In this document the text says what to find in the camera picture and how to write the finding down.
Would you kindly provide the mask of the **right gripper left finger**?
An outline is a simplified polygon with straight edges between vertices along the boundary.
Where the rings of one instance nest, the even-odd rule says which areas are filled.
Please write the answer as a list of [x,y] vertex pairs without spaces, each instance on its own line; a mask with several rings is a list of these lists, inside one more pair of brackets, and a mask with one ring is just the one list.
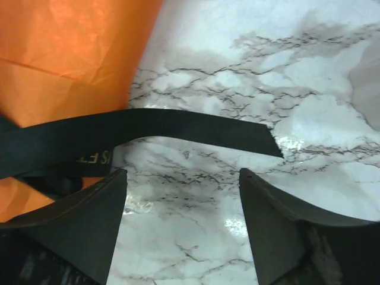
[[106,284],[126,170],[1,223],[1,284]]

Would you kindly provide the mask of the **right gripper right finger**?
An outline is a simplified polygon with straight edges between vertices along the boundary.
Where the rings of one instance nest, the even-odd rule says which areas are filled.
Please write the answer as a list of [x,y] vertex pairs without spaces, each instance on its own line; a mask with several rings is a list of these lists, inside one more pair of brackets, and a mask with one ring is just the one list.
[[312,205],[241,169],[259,284],[378,284],[379,223]]

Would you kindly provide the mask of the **black ribbon gold lettering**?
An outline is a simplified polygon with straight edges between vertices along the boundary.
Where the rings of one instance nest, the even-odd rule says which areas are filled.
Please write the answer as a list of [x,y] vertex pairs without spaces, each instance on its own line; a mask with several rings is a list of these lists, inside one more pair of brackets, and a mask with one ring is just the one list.
[[169,137],[283,157],[268,126],[172,109],[125,109],[25,128],[9,123],[1,132],[1,178],[12,176],[96,177],[71,160],[145,137]]

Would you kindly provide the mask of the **orange paper flower wrap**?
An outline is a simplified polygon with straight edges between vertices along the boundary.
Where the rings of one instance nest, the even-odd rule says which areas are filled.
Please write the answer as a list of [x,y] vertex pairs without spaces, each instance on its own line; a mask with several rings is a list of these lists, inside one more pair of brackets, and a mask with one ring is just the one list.
[[2,1],[1,131],[122,110],[162,1]]

